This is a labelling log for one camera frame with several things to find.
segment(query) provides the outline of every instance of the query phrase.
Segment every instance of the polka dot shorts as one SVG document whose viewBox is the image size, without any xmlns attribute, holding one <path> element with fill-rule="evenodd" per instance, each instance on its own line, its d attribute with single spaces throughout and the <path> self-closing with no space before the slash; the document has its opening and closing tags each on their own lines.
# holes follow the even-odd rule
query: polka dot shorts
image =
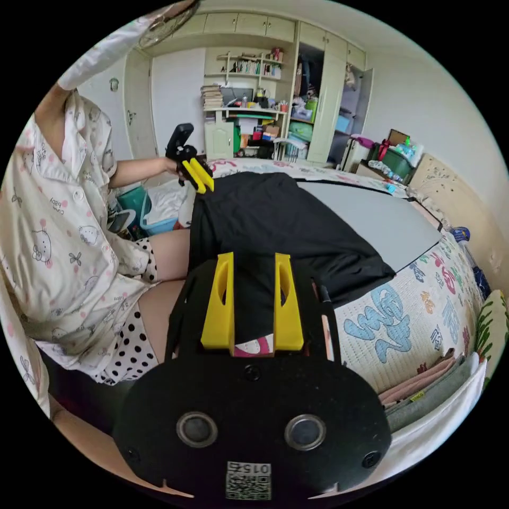
<svg viewBox="0 0 509 509">
<path fill-rule="evenodd" d="M 148 239 L 136 242 L 149 253 L 148 265 L 142 276 L 148 283 L 157 282 L 157 265 Z M 117 336 L 115 350 L 108 366 L 95 376 L 99 383 L 115 385 L 125 380 L 137 380 L 158 365 L 154 350 L 148 341 L 142 315 L 136 303 Z"/>
</svg>

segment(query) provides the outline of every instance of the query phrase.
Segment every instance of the wooden headboard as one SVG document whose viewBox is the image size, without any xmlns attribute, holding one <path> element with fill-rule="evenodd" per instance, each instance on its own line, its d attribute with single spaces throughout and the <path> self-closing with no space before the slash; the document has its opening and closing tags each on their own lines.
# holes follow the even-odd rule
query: wooden headboard
<svg viewBox="0 0 509 509">
<path fill-rule="evenodd" d="M 424 154 L 409 186 L 429 196 L 453 226 L 470 230 L 469 250 L 491 289 L 509 295 L 509 243 L 474 190 L 429 154 Z"/>
</svg>

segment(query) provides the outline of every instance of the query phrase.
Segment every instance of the white wall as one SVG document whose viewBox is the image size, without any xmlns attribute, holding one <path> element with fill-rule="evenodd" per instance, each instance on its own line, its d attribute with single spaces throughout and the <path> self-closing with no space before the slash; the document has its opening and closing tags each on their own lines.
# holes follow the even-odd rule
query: white wall
<svg viewBox="0 0 509 509">
<path fill-rule="evenodd" d="M 127 138 L 127 125 L 124 114 L 124 71 L 126 58 L 115 62 L 93 78 L 90 78 L 83 85 L 78 87 L 79 93 L 97 104 L 111 120 L 112 142 L 115 157 L 118 160 L 132 159 L 133 154 Z M 116 78 L 119 81 L 118 90 L 110 90 L 110 79 Z"/>
<path fill-rule="evenodd" d="M 363 135 L 375 141 L 391 128 L 410 135 L 469 184 L 509 240 L 509 175 L 479 110 L 455 79 L 432 60 L 368 53 L 373 91 Z"/>
<path fill-rule="evenodd" d="M 205 48 L 176 51 L 152 60 L 152 115 L 157 150 L 163 155 L 178 124 L 190 122 L 195 130 L 189 144 L 205 151 L 204 113 L 200 97 L 205 69 Z"/>
</svg>

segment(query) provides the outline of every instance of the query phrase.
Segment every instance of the screw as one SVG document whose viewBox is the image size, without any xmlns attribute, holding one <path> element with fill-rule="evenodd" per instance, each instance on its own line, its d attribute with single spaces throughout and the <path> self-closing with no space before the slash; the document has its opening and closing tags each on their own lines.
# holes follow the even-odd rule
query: screw
<svg viewBox="0 0 509 509">
<path fill-rule="evenodd" d="M 380 460 L 381 454 L 378 451 L 370 452 L 362 460 L 362 466 L 364 468 L 374 467 Z"/>
<path fill-rule="evenodd" d="M 248 365 L 244 368 L 244 376 L 250 382 L 256 382 L 260 379 L 261 373 L 258 366 Z"/>
<path fill-rule="evenodd" d="M 132 447 L 128 447 L 127 455 L 129 456 L 129 459 L 131 461 L 135 461 L 136 463 L 139 463 L 139 453 L 136 449 L 133 449 Z"/>
</svg>

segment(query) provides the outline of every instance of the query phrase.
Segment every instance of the gray towel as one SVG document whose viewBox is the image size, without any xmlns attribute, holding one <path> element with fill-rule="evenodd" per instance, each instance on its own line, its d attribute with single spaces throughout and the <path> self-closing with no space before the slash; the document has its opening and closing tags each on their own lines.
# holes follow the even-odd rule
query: gray towel
<svg viewBox="0 0 509 509">
<path fill-rule="evenodd" d="M 479 356 L 472 352 L 467 359 L 458 357 L 454 365 L 429 387 L 389 408 L 385 415 L 391 433 L 414 423 L 450 398 L 476 371 Z"/>
</svg>

